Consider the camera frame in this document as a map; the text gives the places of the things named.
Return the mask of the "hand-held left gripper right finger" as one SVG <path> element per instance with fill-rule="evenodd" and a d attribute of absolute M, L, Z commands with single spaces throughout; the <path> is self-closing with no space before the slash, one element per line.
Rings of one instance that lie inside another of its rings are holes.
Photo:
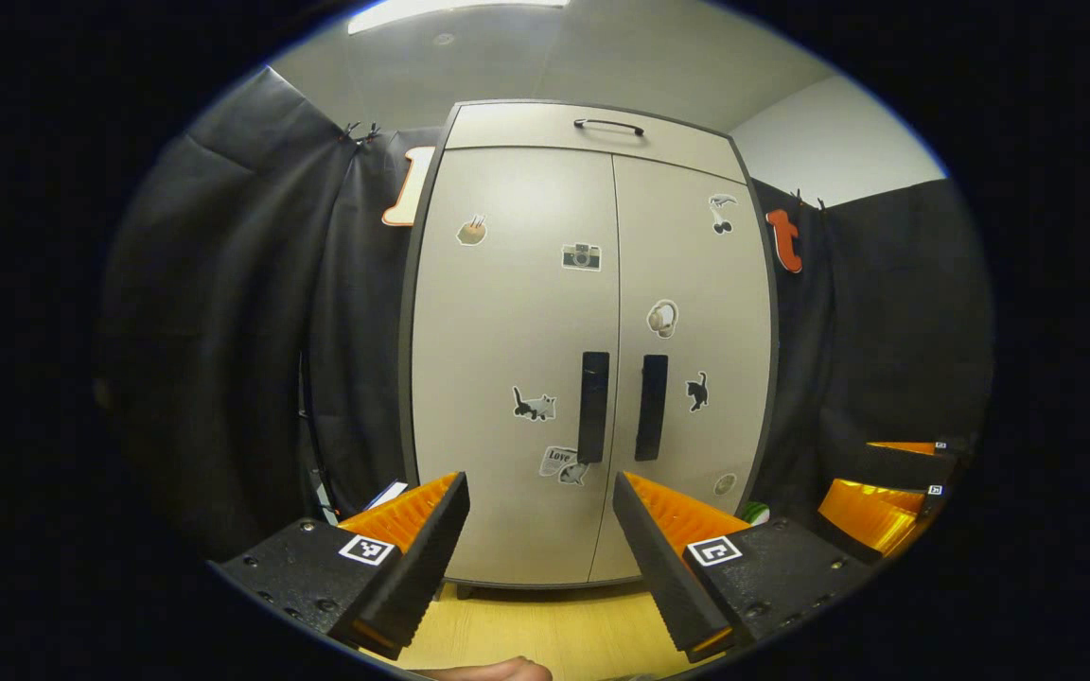
<path fill-rule="evenodd" d="M 626 471 L 613 510 L 689 662 L 782 637 L 872 577 L 872 549 L 827 520 L 753 525 Z"/>

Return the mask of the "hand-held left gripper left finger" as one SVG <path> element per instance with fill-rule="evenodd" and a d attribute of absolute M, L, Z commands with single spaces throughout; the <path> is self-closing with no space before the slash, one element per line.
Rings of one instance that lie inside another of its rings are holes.
<path fill-rule="evenodd" d="M 388 659 L 411 646 L 470 512 L 467 474 L 339 523 L 300 518 L 213 568 L 286 620 Z"/>

